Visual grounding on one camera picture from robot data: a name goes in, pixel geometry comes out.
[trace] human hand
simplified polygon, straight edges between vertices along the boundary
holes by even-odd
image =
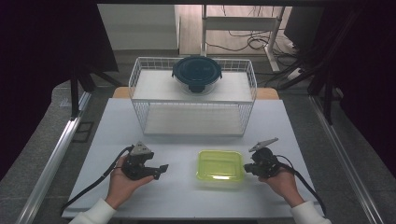
[[[290,207],[304,203],[304,199],[297,190],[294,175],[285,168],[280,168],[276,176],[269,178],[259,177],[259,180],[267,183],[275,193],[285,199]]]
[[[119,168],[123,165],[125,159],[126,156],[121,157],[117,162],[116,167],[118,168],[111,172],[110,186],[108,187],[108,193],[105,199],[105,201],[116,210],[131,197],[137,188],[154,179],[152,175],[139,180],[131,180],[128,178],[121,168]]]

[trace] white wire rack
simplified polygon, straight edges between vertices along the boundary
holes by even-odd
[[[256,99],[250,60],[214,59],[222,79],[207,95],[187,94],[172,78],[181,58],[138,58],[129,80],[144,134],[242,136]]]

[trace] human arm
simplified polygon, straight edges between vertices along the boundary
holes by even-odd
[[[99,201],[88,211],[79,213],[70,223],[72,224],[105,224],[117,212],[139,187],[149,183],[154,176],[147,176],[139,180],[129,179],[120,169],[125,157],[121,157],[116,168],[111,172],[110,184],[106,198]]]
[[[276,176],[259,177],[267,183],[279,196],[283,197],[291,207],[291,214],[297,224],[331,224],[329,219],[322,217],[312,202],[305,202],[297,190],[295,177],[284,168],[280,168]]]

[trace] metal grid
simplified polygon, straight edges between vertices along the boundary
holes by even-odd
[[[179,100],[136,100],[134,90],[142,70],[173,70],[182,58],[138,58],[129,81],[134,111],[145,134],[192,134],[241,136],[248,126],[256,99],[256,78],[249,60],[213,59],[222,72],[246,73],[248,102],[186,102]]]

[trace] white sleeve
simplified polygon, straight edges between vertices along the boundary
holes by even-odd
[[[99,201],[88,211],[78,213],[70,222],[72,224],[106,224],[116,213],[108,203],[103,199]]]
[[[291,214],[297,224],[331,224],[329,219],[318,213],[313,202],[305,202],[291,208]]]

